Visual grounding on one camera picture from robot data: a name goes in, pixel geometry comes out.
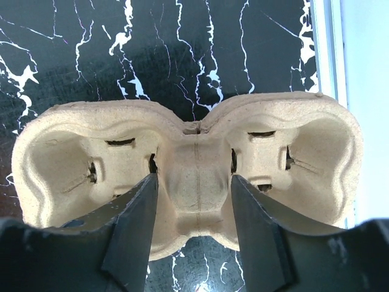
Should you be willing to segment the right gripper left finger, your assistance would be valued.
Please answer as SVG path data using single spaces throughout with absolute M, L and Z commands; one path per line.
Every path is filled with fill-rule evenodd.
M 143 291 L 151 251 L 158 178 L 151 173 L 98 209 L 65 223 L 71 235 L 71 291 Z

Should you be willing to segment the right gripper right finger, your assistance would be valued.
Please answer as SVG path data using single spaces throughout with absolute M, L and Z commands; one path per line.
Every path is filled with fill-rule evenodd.
M 326 244 L 341 230 L 270 198 L 242 176 L 231 182 L 248 291 L 334 291 L 344 275 Z

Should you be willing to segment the pulp cup carrier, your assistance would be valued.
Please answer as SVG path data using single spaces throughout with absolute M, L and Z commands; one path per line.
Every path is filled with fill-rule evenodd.
M 22 218 L 38 228 L 118 201 L 156 166 L 150 260 L 159 260 L 198 236 L 239 250 L 233 175 L 309 218 L 341 226 L 362 156 L 362 130 L 346 108 L 295 91 L 234 96 L 195 122 L 148 100 L 56 105 L 17 137 L 11 165 Z

